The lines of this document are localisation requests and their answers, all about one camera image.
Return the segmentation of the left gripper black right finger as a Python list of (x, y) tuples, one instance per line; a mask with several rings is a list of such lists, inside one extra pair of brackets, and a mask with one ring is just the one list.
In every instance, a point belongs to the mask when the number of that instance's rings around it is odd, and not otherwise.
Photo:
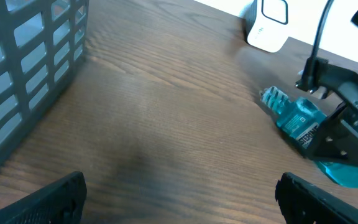
[(275, 199), (287, 223), (358, 224), (358, 209), (291, 172), (283, 173)]

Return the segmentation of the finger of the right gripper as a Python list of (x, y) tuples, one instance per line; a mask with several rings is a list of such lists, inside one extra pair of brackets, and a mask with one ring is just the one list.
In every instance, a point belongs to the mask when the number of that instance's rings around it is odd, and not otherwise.
[(358, 167), (358, 111), (340, 104), (320, 124), (305, 156)]

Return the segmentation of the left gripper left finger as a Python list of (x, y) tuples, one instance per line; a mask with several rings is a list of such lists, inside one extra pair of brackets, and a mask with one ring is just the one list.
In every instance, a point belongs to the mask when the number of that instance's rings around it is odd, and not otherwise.
[(0, 224), (79, 224), (86, 196), (85, 177), (75, 171), (0, 209)]

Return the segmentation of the blue Listerine mouthwash bottle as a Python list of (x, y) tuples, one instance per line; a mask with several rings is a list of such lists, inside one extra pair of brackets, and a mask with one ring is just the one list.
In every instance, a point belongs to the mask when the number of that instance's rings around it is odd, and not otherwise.
[[(259, 94), (261, 102), (278, 116), (275, 124), (279, 130), (295, 143), (301, 153), (306, 152), (326, 115), (306, 98), (290, 101), (288, 95), (275, 86), (261, 90)], [(315, 164), (334, 183), (358, 188), (358, 167), (335, 162), (316, 161)]]

